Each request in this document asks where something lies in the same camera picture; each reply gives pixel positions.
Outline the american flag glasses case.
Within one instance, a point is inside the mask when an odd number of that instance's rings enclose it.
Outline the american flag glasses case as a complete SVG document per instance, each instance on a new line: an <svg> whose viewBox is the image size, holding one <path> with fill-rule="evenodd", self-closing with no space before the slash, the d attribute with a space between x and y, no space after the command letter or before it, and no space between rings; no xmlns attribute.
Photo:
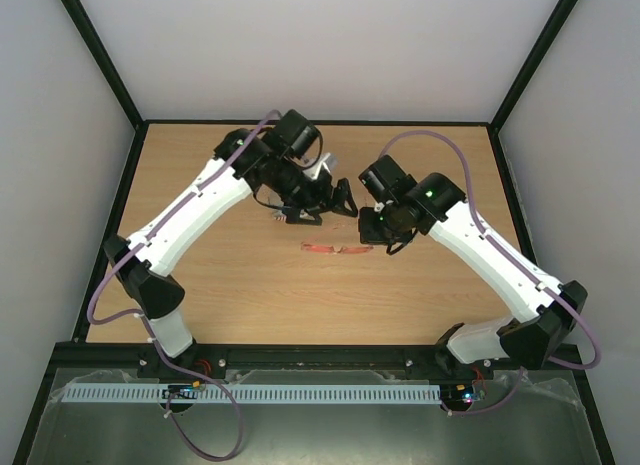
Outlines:
<svg viewBox="0 0 640 465"><path fill-rule="evenodd" d="M280 221L283 223L289 222L289 213L287 211L276 210L272 213L272 217L276 221Z"/></svg>

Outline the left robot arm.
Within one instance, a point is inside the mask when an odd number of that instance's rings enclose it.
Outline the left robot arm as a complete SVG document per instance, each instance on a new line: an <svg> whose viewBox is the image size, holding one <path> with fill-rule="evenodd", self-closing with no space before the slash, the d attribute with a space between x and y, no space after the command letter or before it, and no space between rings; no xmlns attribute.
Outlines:
<svg viewBox="0 0 640 465"><path fill-rule="evenodd" d="M150 337L175 359L195 343L180 310L184 288L172 272L199 237L232 207L261 188L279 201L272 211L288 224L319 226L325 213L358 214L347 179L335 180L335 158L319 151L304 160L323 135L294 109L270 111L254 128L229 132L203 170L156 218L128 237L114 234L103 250L117 279L134 300Z"/></svg>

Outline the red sunglasses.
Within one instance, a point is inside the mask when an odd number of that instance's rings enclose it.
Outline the red sunglasses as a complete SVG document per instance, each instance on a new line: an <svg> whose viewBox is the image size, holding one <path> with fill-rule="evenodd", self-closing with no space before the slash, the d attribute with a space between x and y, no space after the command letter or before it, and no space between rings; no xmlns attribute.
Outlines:
<svg viewBox="0 0 640 465"><path fill-rule="evenodd" d="M305 252L324 255L363 255L370 253L373 247L371 245L334 247L333 245L303 242L300 245L300 249Z"/></svg>

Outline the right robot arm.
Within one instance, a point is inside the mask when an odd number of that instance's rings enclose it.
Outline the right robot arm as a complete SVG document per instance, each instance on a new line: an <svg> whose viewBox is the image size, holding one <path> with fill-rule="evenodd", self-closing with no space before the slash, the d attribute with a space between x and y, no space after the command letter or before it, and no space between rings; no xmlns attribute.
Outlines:
<svg viewBox="0 0 640 465"><path fill-rule="evenodd" d="M362 243L384 245L393 255L416 235L428 236L457 255L509 309L503 318L452 326L436 352L443 374L455 377L472 363L499 359L537 370L552 358L586 301L578 281L561 283L522 256L472 215L465 193L443 174L416 181L385 155L359 180L374 199L359 212Z"/></svg>

